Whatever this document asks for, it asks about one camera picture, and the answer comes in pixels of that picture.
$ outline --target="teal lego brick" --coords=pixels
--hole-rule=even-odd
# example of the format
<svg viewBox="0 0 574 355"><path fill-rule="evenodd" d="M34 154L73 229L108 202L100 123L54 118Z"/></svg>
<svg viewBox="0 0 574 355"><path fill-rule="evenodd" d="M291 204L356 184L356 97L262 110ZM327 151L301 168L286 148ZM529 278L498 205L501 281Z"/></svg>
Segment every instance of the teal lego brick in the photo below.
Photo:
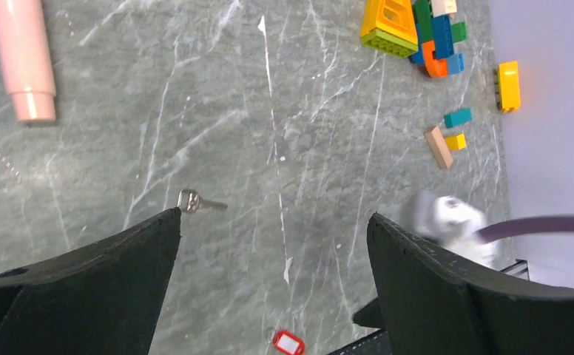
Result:
<svg viewBox="0 0 574 355"><path fill-rule="evenodd" d="M465 22L457 22L450 26L450 31L453 33L453 42L459 43L467 39L467 31L465 29Z"/></svg>
<svg viewBox="0 0 574 355"><path fill-rule="evenodd" d="M416 13L416 23L420 25L420 38L422 39L422 43L433 40L430 5L428 0L417 0L413 5Z"/></svg>
<svg viewBox="0 0 574 355"><path fill-rule="evenodd" d="M466 124L470 121L472 121L472 112L470 112L469 108L461 109L457 112L453 112L444 116L444 123L446 124L446 128L461 126L462 124Z"/></svg>

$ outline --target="pink cylinder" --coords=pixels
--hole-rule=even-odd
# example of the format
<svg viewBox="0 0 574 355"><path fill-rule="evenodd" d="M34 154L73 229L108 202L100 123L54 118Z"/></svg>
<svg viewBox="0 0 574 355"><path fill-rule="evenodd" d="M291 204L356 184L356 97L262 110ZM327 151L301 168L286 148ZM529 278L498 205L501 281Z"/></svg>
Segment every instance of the pink cylinder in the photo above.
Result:
<svg viewBox="0 0 574 355"><path fill-rule="evenodd" d="M41 0L0 0L0 64L17 121L54 121L56 85Z"/></svg>

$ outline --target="key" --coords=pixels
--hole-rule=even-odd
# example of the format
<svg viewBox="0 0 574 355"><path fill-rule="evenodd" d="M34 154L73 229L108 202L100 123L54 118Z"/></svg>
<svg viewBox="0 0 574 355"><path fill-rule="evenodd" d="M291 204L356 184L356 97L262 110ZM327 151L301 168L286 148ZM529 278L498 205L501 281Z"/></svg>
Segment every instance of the key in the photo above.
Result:
<svg viewBox="0 0 574 355"><path fill-rule="evenodd" d="M198 209L219 209L224 210L228 205L221 202L204 200L195 190L184 189L178 195L178 207L182 212L195 213Z"/></svg>

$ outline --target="green lego brick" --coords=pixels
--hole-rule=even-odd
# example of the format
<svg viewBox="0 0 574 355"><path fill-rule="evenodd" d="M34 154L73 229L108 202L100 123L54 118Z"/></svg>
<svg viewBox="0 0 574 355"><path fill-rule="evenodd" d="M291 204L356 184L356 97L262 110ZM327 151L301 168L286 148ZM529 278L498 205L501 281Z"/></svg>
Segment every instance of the green lego brick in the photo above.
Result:
<svg viewBox="0 0 574 355"><path fill-rule="evenodd" d="M433 25L431 24L432 16L431 6L428 0L418 0L413 4L413 10L416 13L416 23L420 25L420 38L422 43L433 40Z"/></svg>
<svg viewBox="0 0 574 355"><path fill-rule="evenodd" d="M465 22L457 22L450 26L450 31L453 33L453 43L465 41L467 32L465 30Z"/></svg>
<svg viewBox="0 0 574 355"><path fill-rule="evenodd" d="M418 51L418 46L402 38L375 28L372 32L361 38L361 44L366 47L380 50L383 53L395 55L400 58L407 58Z"/></svg>

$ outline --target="lime green lego plate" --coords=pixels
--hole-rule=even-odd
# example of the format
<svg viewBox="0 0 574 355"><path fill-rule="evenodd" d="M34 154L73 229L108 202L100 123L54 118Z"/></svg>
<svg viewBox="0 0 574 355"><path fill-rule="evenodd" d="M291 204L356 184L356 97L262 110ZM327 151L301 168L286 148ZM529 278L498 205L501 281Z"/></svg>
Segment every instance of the lime green lego plate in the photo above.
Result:
<svg viewBox="0 0 574 355"><path fill-rule="evenodd" d="M417 44L410 43L377 28L364 35L361 38L361 44L399 58L407 58L418 51Z"/></svg>

